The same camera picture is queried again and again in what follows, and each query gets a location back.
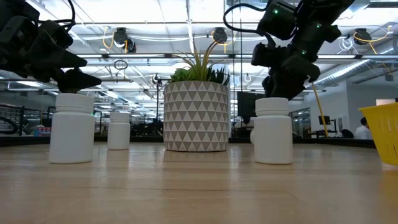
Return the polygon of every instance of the light wood tabletop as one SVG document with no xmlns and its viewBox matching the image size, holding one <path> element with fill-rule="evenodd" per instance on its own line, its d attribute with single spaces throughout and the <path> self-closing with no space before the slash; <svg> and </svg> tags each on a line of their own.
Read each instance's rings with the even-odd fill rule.
<svg viewBox="0 0 398 224">
<path fill-rule="evenodd" d="M 0 223 L 398 223 L 398 167 L 375 149 L 297 144 L 289 166 L 255 163 L 249 144 L 48 156 L 48 145 L 0 148 Z"/>
</svg>

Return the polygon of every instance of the yellow plastic bin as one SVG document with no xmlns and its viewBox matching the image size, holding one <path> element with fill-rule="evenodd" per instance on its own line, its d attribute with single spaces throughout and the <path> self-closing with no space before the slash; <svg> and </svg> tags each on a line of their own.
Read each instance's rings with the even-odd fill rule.
<svg viewBox="0 0 398 224">
<path fill-rule="evenodd" d="M 359 110 L 366 117 L 381 160 L 398 166 L 398 103 Z"/>
</svg>

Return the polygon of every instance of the geometric pattern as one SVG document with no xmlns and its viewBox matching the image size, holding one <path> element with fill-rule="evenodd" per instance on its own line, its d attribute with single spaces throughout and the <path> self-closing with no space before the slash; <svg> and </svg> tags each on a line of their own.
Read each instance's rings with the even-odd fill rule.
<svg viewBox="0 0 398 224">
<path fill-rule="evenodd" d="M 216 152 L 228 146 L 228 89 L 184 81 L 165 87 L 164 144 L 170 151 Z"/>
</svg>

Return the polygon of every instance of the ceiling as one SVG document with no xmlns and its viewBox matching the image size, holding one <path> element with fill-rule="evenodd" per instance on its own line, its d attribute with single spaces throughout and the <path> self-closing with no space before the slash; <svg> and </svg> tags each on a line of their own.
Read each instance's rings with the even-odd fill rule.
<svg viewBox="0 0 398 224">
<path fill-rule="evenodd" d="M 40 19 L 69 19 L 71 9 L 67 0 L 28 0 L 40 12 Z M 75 54 L 122 54 L 123 49 L 116 46 L 108 49 L 104 46 L 111 45 L 112 33 L 117 27 L 126 27 L 130 38 L 136 43 L 137 54 L 178 54 L 191 52 L 190 39 L 195 39 L 195 45 L 202 52 L 212 43 L 211 32 L 215 27 L 224 27 L 231 44 L 215 47 L 213 54 L 252 54 L 253 48 L 262 37 L 254 34 L 232 33 L 223 24 L 223 14 L 232 0 L 73 0 L 76 10 L 77 25 L 70 32 L 74 39 L 69 50 Z M 265 7 L 263 0 L 245 0 L 257 7 Z M 344 55 L 344 54 L 373 54 L 369 45 L 351 46 L 350 40 L 344 41 L 344 36 L 352 34 L 356 28 L 366 28 L 373 39 L 379 39 L 386 35 L 386 25 L 397 22 L 397 8 L 365 8 L 370 1 L 355 1 L 350 10 L 344 12 L 335 22 L 339 25 L 342 38 L 333 43 L 325 43 L 319 54 Z M 234 10 L 227 16 L 229 22 L 234 22 L 235 27 L 255 29 L 262 18 L 263 13 L 248 8 Z M 379 46 L 391 42 L 394 34 L 398 34 L 398 26 L 392 26 L 386 38 L 375 42 L 376 50 Z M 289 41 L 275 39 L 279 45 L 287 45 Z M 342 50 L 344 45 L 349 45 L 349 50 Z M 169 78 L 176 68 L 186 65 L 181 60 L 174 58 L 155 59 L 125 59 L 129 67 L 118 73 L 113 67 L 115 59 L 88 59 L 89 65 L 81 68 L 83 72 L 102 78 L 104 89 L 151 89 L 154 88 L 151 79 L 157 73 L 160 77 Z M 267 76 L 268 69 L 254 67 L 250 60 L 241 61 L 224 60 L 221 62 L 229 68 L 230 74 L 249 78 L 235 78 L 232 84 L 236 88 L 260 88 L 261 82 Z M 319 61 L 317 65 L 321 72 L 326 72 L 341 64 L 339 60 Z M 374 75 L 372 71 L 364 72 L 350 78 L 355 82 L 361 78 Z M 359 85 L 389 85 L 384 78 L 375 78 Z M 120 91 L 117 94 L 131 102 L 137 102 L 135 96 L 142 95 L 138 91 Z"/>
</svg>

